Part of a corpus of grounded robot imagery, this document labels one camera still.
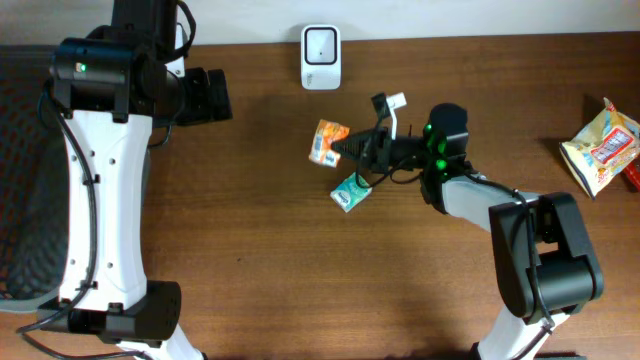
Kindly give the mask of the yellow snack bag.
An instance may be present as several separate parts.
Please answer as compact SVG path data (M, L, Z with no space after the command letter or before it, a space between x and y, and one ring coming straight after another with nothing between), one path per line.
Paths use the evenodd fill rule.
M604 97L604 109L560 153L578 184L594 199L639 156L639 123Z

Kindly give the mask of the teal tissue pack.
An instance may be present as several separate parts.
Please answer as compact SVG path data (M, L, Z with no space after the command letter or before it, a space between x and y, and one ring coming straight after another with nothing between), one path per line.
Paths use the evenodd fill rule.
M355 206L367 198L371 192L372 188L364 178L356 173L352 173L330 193L330 198L345 213L349 213Z

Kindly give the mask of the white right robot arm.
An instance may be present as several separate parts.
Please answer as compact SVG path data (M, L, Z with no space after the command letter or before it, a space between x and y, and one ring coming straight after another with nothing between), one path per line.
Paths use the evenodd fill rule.
M533 359L556 328L601 297L604 276L574 197L536 194L491 181L467 160L468 115L435 106L419 136L381 123L332 143L332 150L388 179L415 171L426 204L486 230L503 301L472 359Z

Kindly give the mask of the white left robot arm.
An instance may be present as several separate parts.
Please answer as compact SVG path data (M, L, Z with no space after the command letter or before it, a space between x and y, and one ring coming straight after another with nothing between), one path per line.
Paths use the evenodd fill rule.
M141 251L152 132L232 116L224 72L184 65L195 35L183 1L117 1L109 24L55 49L41 97L66 142L68 250L26 342L42 330L93 335L118 358L202 357L179 324L180 286L149 279Z

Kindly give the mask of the orange tissue pack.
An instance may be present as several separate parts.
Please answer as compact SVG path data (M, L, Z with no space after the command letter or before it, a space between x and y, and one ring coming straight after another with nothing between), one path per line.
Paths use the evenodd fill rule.
M336 168L341 155L331 145L345 139L349 133L349 127L321 119L314 133L309 160L318 165Z

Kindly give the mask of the red Hacks candy bag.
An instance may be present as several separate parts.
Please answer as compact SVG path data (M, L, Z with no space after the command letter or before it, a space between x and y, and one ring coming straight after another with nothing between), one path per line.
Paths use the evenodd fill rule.
M629 163L625 169L623 170L626 179L633 186L635 192L640 191L640 162L639 159L636 158L631 163Z

